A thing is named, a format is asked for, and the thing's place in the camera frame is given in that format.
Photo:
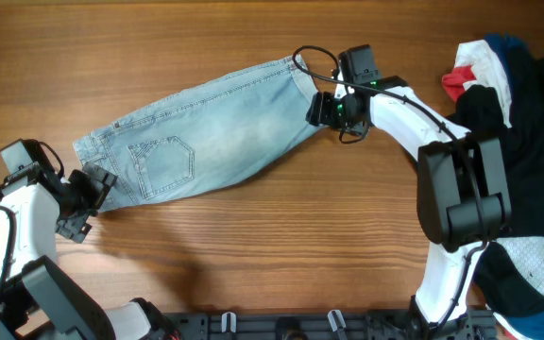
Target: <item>light blue jeans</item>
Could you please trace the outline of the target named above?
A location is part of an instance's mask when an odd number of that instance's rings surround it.
[[[315,133],[305,121],[315,93],[287,57],[170,95],[74,148],[118,176],[101,212],[194,196],[247,179]]]

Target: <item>pile of clothes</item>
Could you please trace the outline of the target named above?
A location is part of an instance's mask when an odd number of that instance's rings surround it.
[[[511,221],[474,281],[516,337],[544,339],[544,58],[490,34],[459,45],[442,85],[456,101],[454,123],[500,138],[511,197]]]

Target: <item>red cloth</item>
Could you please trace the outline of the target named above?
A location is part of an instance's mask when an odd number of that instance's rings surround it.
[[[476,80],[476,76],[471,72],[471,65],[455,67],[452,72],[442,76],[442,86],[450,99],[456,102],[457,98],[465,93],[463,83],[471,80]]]

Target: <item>denim fabric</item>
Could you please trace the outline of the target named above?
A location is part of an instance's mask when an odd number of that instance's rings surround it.
[[[101,212],[194,196],[252,176],[316,132],[305,121],[315,92],[287,57],[170,95],[74,148],[119,177]]]

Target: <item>stitching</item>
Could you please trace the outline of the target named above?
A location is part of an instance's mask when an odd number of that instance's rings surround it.
[[[109,147],[108,140],[106,140],[106,138],[107,138],[106,135],[100,136],[100,140],[101,140],[100,142],[102,143],[102,146],[104,146],[107,153],[109,154],[108,159],[110,161],[110,165],[112,165],[112,167],[116,171],[117,177],[121,180],[121,184],[123,184],[123,187],[125,188],[129,198],[131,198],[131,200],[133,201],[133,204],[138,205],[138,199],[136,199],[135,195],[133,194],[133,191],[131,190],[131,188],[129,188],[127,181],[125,180],[123,175],[121,175],[121,171],[119,171],[119,165],[117,164],[116,159],[112,156],[112,150]]]
[[[278,71],[275,71],[275,72],[273,72],[273,73],[271,73],[271,74],[268,74],[268,75],[266,75],[266,76],[261,76],[261,77],[259,77],[259,78],[257,78],[257,79],[251,80],[251,81],[249,81],[249,82],[247,82],[247,83],[245,83],[245,84],[243,84],[243,85],[237,86],[237,87],[235,87],[235,88],[233,88],[233,89],[226,90],[226,91],[224,91],[224,92],[222,92],[222,93],[214,94],[214,95],[212,95],[212,96],[210,96],[210,97],[208,97],[208,98],[201,99],[201,100],[199,100],[199,101],[196,101],[196,102],[193,102],[193,103],[190,103],[190,104],[186,104],[186,105],[183,105],[183,106],[180,106],[180,107],[177,107],[177,108],[173,108],[173,109],[171,109],[171,110],[166,110],[166,111],[164,111],[164,112],[162,112],[162,113],[159,113],[159,114],[156,114],[156,115],[151,115],[151,116],[142,118],[142,119],[137,120],[137,121],[135,121],[135,122],[131,122],[131,123],[129,123],[129,124],[123,125],[123,126],[121,126],[121,127],[119,127],[119,128],[114,128],[114,129],[111,130],[111,131],[105,132],[105,133],[102,134],[102,136],[100,136],[100,137],[108,137],[108,136],[110,136],[110,135],[112,135],[112,134],[115,134],[115,135],[116,135],[116,134],[119,134],[119,133],[121,133],[121,132],[124,132],[125,130],[128,130],[128,129],[130,129],[130,128],[133,128],[133,127],[135,127],[135,126],[139,126],[139,125],[142,125],[142,124],[144,124],[144,123],[150,123],[151,121],[155,121],[155,120],[157,120],[157,119],[164,118],[164,117],[169,116],[169,115],[172,115],[172,114],[174,114],[174,113],[178,113],[178,112],[180,112],[180,111],[185,111],[185,110],[187,110],[187,109],[190,109],[190,108],[195,107],[195,106],[198,106],[198,105],[203,105],[203,104],[205,104],[205,103],[208,103],[208,102],[210,102],[210,101],[213,101],[214,99],[218,99],[218,98],[224,97],[224,96],[226,96],[226,95],[228,95],[228,94],[232,94],[232,93],[234,93],[234,92],[236,92],[236,91],[238,91],[238,90],[242,90],[242,89],[244,89],[244,88],[247,88],[247,87],[253,86],[253,85],[255,85],[255,84],[264,82],[265,80],[268,80],[268,79],[271,78],[271,77],[278,76],[278,75],[280,75],[280,74],[282,74],[282,73],[285,73],[285,72],[287,72],[287,71],[290,71],[290,69],[289,69],[288,67],[285,67],[285,68],[283,68],[283,69],[280,69],[280,70],[278,70]]]
[[[83,159],[83,161],[81,162],[81,165],[85,165],[86,162],[97,162],[97,161],[102,160],[103,158],[104,158],[104,156],[102,156],[100,154],[95,154],[90,158]]]
[[[261,69],[264,69],[266,67],[272,67],[272,66],[277,66],[277,65],[282,65],[284,63],[286,63],[288,60],[290,59],[290,57],[285,57],[283,59],[279,59],[279,60],[275,60],[275,61],[269,61],[267,63],[263,63],[263,64],[260,64],[260,65],[256,65],[256,66],[251,66],[251,67],[247,67],[246,69],[243,69],[241,71],[236,71],[236,72],[232,72],[228,75],[225,75],[225,76],[221,76],[219,77],[218,79],[214,79],[214,80],[210,80],[204,84],[200,84],[200,85],[197,85],[197,86],[194,86],[193,88],[190,88],[190,89],[187,89],[187,90],[184,90],[184,91],[180,91],[178,93],[174,93],[174,94],[171,94],[171,95],[168,95],[166,96],[165,98],[163,99],[160,99],[160,100],[157,100],[156,102],[153,102],[153,103],[150,103],[148,105],[146,105],[145,107],[141,108],[141,109],[137,109],[135,110],[134,112],[137,112],[137,111],[141,111],[143,109],[147,109],[147,108],[150,108],[152,107],[153,105],[155,104],[160,104],[160,103],[163,103],[169,99],[172,99],[182,93],[187,93],[187,92],[190,92],[192,90],[197,90],[197,89],[200,89],[204,86],[207,86],[207,85],[211,85],[212,83],[215,83],[215,82],[218,82],[218,81],[223,81],[223,80],[228,80],[228,79],[233,79],[233,78],[236,78],[238,76],[242,76],[242,75],[246,75],[248,74],[249,72],[252,72],[252,71],[257,71],[257,70],[261,70]]]
[[[139,160],[136,158],[136,155],[133,154],[129,147],[130,145],[127,147],[127,150],[129,151],[129,156],[131,157],[131,160],[133,161],[133,164],[136,168],[138,182],[140,183],[140,191],[142,192],[142,196],[146,196],[148,195],[148,191],[146,190],[146,184],[144,182],[144,179],[142,178],[142,164],[139,162]]]
[[[307,69],[307,65],[303,61],[303,59],[298,61],[300,65],[305,67]],[[314,91],[317,91],[316,85],[314,84],[314,81],[312,80],[312,77],[306,74],[301,73],[301,71],[298,71],[298,68],[294,63],[291,63],[291,77],[293,78],[293,81],[295,82],[297,88],[301,92],[301,95],[306,100],[308,105],[311,104],[312,98],[308,97],[306,95],[307,89],[312,89]]]
[[[93,153],[94,153],[94,154],[97,154],[97,153],[98,153],[98,148],[95,147],[94,137],[92,136],[91,133],[90,133],[90,143],[92,144]]]
[[[144,156],[145,158],[147,157],[147,155],[150,153],[150,150],[153,149],[153,147],[155,147],[157,144],[155,143],[148,143],[145,148],[142,150],[141,152],[141,155],[140,157]]]
[[[186,143],[184,143],[178,136],[173,136],[173,137],[167,137],[167,138],[161,138],[159,140],[156,140],[156,141],[152,141],[151,143],[153,145],[158,145],[159,143],[163,142],[163,141],[174,141],[174,142],[177,142],[179,143],[181,146],[183,146],[186,151],[188,151],[188,172],[189,172],[189,175],[185,178],[181,178],[181,179],[178,179],[170,184],[167,184],[159,189],[156,189],[156,190],[153,190],[152,189],[152,185],[150,185],[150,191],[147,192],[146,190],[143,190],[142,194],[144,196],[144,199],[150,199],[158,194],[162,194],[166,191],[169,191],[170,189],[172,188],[175,188],[177,186],[180,186],[181,184],[184,184],[184,183],[187,183],[188,181],[194,179],[195,177],[195,151],[190,147],[188,146]],[[144,179],[143,179],[143,171],[142,170],[138,170],[138,179],[140,182],[142,182]]]
[[[156,145],[158,142],[159,141],[147,141],[147,142],[142,142],[142,143],[129,145],[127,148],[130,150],[131,153],[134,153],[134,151],[133,151],[134,149],[137,150],[137,151],[135,151],[135,157],[136,157],[136,160],[138,160],[144,154],[146,154],[148,151],[150,151],[150,149],[154,145]]]

